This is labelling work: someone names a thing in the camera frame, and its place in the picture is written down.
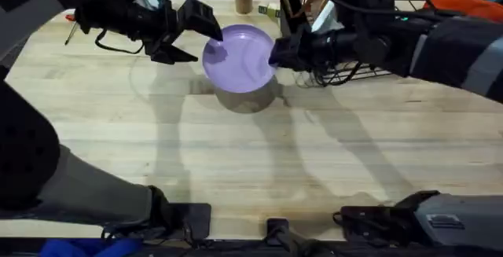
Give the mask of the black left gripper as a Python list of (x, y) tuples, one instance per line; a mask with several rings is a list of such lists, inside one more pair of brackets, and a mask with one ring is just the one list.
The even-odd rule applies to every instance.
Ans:
[[(192, 30), (222, 41), (222, 29), (213, 8), (199, 0), (185, 0), (178, 12), (166, 2), (158, 9), (147, 9), (129, 0), (92, 0), (75, 9), (75, 20), (84, 33), (100, 29), (95, 45), (121, 53), (144, 51), (151, 60), (162, 64), (196, 62), (198, 58), (171, 43), (184, 31)], [(115, 32), (129, 40), (141, 42), (134, 52), (107, 46), (101, 42), (107, 32)]]

